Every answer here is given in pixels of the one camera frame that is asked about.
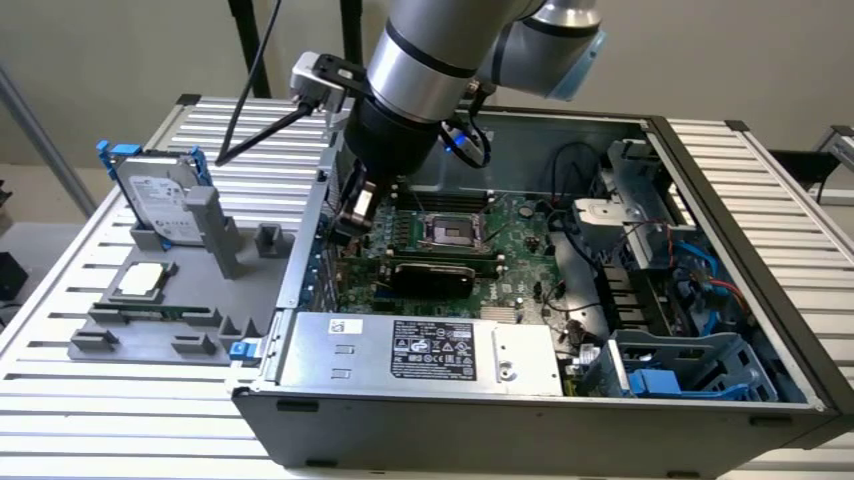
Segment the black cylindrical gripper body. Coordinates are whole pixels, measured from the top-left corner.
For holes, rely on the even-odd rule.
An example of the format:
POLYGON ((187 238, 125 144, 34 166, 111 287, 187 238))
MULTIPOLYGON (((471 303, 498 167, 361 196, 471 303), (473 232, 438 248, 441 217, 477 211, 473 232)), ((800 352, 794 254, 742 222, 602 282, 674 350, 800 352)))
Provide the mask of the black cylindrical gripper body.
POLYGON ((369 179, 395 179, 419 171, 434 148, 441 123, 422 123, 398 115, 375 98, 355 101, 345 140, 369 179))

